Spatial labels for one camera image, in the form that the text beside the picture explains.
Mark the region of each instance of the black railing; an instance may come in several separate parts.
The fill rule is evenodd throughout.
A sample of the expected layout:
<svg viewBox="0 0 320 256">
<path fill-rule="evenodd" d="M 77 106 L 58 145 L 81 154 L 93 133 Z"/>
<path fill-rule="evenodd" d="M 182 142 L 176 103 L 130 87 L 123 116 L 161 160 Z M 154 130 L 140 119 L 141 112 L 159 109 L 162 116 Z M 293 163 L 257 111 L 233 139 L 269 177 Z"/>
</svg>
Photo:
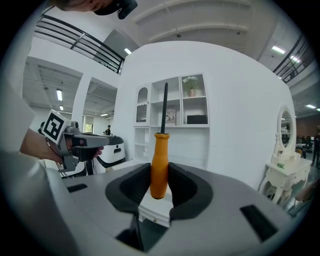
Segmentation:
<svg viewBox="0 0 320 256">
<path fill-rule="evenodd" d="M 119 74 L 125 59 L 83 30 L 60 19 L 42 15 L 35 36 L 67 47 Z"/>
<path fill-rule="evenodd" d="M 292 49 L 275 68 L 273 73 L 282 81 L 288 83 L 308 67 L 314 59 L 315 55 L 308 45 L 306 38 L 300 35 Z"/>
</svg>

